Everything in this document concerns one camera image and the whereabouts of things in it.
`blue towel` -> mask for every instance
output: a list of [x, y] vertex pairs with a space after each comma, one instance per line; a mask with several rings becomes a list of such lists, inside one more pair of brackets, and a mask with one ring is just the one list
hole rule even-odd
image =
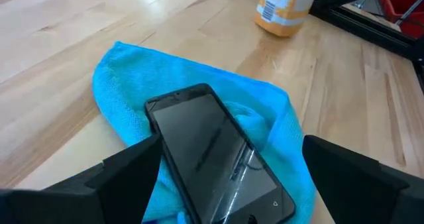
[[[209, 84], [295, 201], [289, 223], [308, 223], [315, 188], [301, 154], [303, 134], [286, 92], [266, 82], [155, 50], [117, 42], [93, 75], [100, 112], [126, 145], [151, 135], [144, 102], [198, 83]], [[161, 161], [143, 221], [187, 223], [178, 190]]]

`smartphone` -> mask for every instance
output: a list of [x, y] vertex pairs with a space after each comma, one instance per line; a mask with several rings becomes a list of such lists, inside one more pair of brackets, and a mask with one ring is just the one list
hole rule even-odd
[[149, 99], [152, 131], [194, 223], [282, 223], [295, 203], [207, 84]]

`wooden tabletop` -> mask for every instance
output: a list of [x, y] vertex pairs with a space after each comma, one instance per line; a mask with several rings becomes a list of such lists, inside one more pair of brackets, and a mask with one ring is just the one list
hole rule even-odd
[[[424, 96], [411, 63], [309, 16], [293, 38], [258, 0], [0, 0], [0, 188], [44, 188], [125, 146], [91, 76], [121, 40], [271, 82], [306, 134], [424, 177]], [[314, 223], [331, 218], [317, 198]]]

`red container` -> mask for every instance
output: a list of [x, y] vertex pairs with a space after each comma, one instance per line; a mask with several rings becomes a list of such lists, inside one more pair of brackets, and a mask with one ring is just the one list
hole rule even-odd
[[[417, 0], [380, 0], [380, 4], [386, 14], [386, 18], [391, 22], [396, 22]], [[424, 24], [424, 2], [400, 24], [400, 29], [409, 36], [418, 38], [424, 34], [424, 27], [415, 23]]]

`orange bottle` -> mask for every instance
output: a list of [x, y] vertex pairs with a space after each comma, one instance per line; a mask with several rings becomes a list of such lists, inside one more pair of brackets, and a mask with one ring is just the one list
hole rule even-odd
[[277, 36], [299, 31], [313, 0], [259, 0], [255, 23]]

